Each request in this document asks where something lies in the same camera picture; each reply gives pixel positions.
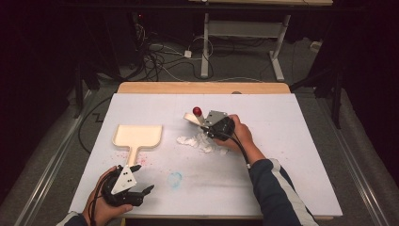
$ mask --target desk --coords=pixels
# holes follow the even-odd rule
[[[321,7],[331,6],[332,0],[208,0],[206,2],[207,5],[212,3]],[[281,66],[279,65],[278,56],[290,18],[291,15],[285,15],[282,23],[211,21],[209,19],[209,13],[205,13],[200,76],[203,78],[208,77],[208,61],[210,56],[208,48],[209,36],[277,38],[275,50],[269,52],[269,57],[277,80],[279,82],[284,82],[284,76],[281,71]]]
[[[230,95],[236,91],[243,94]],[[104,170],[124,164],[126,152],[111,142],[118,124],[163,124],[159,146],[140,152],[137,158],[143,166],[136,172],[137,181],[142,186],[155,184],[155,189],[142,206],[125,217],[261,218],[245,161],[240,154],[203,153],[176,143],[178,136],[191,137],[198,133],[195,126],[183,119],[186,110],[192,109],[193,105],[200,105],[205,112],[225,110],[240,115],[266,156],[277,158],[291,175],[299,196],[317,218],[342,214],[294,94],[289,93],[285,84],[265,83],[120,85],[70,211],[82,211],[85,205],[82,201]],[[183,177],[182,186],[178,188],[168,185],[169,175],[176,172]]]

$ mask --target person's left hand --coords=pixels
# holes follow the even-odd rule
[[[90,225],[90,218],[88,217],[89,214],[91,214],[89,212],[89,210],[91,211],[91,208],[93,208],[92,202],[95,199],[95,192],[97,187],[100,185],[100,181],[105,177],[106,174],[108,174],[109,172],[115,170],[117,167],[113,167],[111,169],[109,169],[107,172],[105,172],[99,179],[99,181],[97,182],[96,187],[94,188],[94,190],[91,192],[90,196],[88,197],[88,202],[86,203],[86,207],[85,210],[83,210],[82,215],[85,217],[86,223],[88,225]],[[97,226],[104,226],[110,219],[115,218],[121,214],[124,214],[126,212],[129,212],[133,209],[133,206],[131,204],[124,204],[118,207],[114,207],[112,205],[109,205],[108,203],[106,203],[106,201],[104,200],[103,197],[97,198],[96,201],[96,206],[95,206],[95,212],[94,212],[94,219],[96,220],[96,225]]]

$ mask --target red knob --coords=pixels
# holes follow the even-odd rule
[[[196,106],[196,107],[193,108],[193,114],[194,114],[195,116],[199,117],[199,116],[202,115],[202,111],[200,110],[199,107]]]

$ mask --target wooden table edge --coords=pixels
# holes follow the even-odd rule
[[[285,83],[124,82],[120,84],[118,93],[284,94],[291,91]]]

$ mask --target gray carpet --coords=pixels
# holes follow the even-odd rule
[[[267,58],[267,51],[273,49],[273,41],[266,41],[259,47],[246,47],[226,55],[229,50],[215,50],[211,58],[214,77],[212,81],[232,77],[247,77],[265,82],[276,82],[272,68]],[[299,41],[296,44],[284,43],[279,56],[279,62],[286,76],[286,82],[292,84],[306,77],[316,54],[309,50],[309,40]],[[175,50],[182,52],[184,49],[170,44]],[[172,60],[176,56],[165,55],[165,58]],[[194,63],[196,74],[200,74],[200,63]],[[123,73],[129,73],[126,67],[122,68]],[[174,76],[165,71],[159,74],[159,81],[176,81],[176,78],[185,81],[199,81],[192,75],[192,68],[189,64],[181,64],[168,69]],[[256,82],[247,78],[229,80],[233,82]],[[103,80],[99,91],[87,97],[86,112],[96,104],[111,96],[116,91],[118,84]],[[338,201],[343,209],[343,216],[333,220],[318,221],[320,225],[377,225],[375,224],[363,198],[359,193],[358,185],[353,179],[349,166],[344,161],[342,143],[337,139],[334,129],[331,128],[330,119],[324,113],[323,103],[329,100],[315,99],[311,89],[299,89],[295,92],[297,100],[302,109],[304,118],[310,128],[316,148],[326,167],[329,179],[334,187]],[[76,122],[73,118],[75,105],[73,98],[71,106],[66,110],[59,120],[48,131],[40,146],[32,155],[24,172],[0,207],[0,225],[14,225],[20,214],[23,212],[26,202],[29,200],[41,175],[48,163],[68,134],[70,128]],[[100,120],[104,118],[109,102],[105,102],[96,108],[92,113],[99,113]],[[81,138],[83,144],[91,150],[98,132],[101,129],[101,122],[96,122],[97,116],[88,115],[82,125]],[[399,192],[394,181],[385,170],[382,162],[377,157],[373,146],[364,133],[364,130],[352,111],[349,99],[343,93],[343,105],[341,110],[341,132],[350,150],[359,162],[359,167],[366,175],[370,187],[375,193],[375,198],[380,203],[385,217],[391,225],[398,225],[399,222]],[[82,172],[88,161],[88,153],[79,143],[77,134],[74,134],[71,143],[66,148],[67,152],[63,162],[59,164],[56,178],[49,186],[43,202],[38,203],[37,212],[33,213],[31,225],[56,225],[62,220],[71,204],[74,191],[76,190]],[[135,225],[259,225],[259,221],[209,221],[209,220],[135,220]],[[120,225],[120,221],[114,220],[109,225]]]

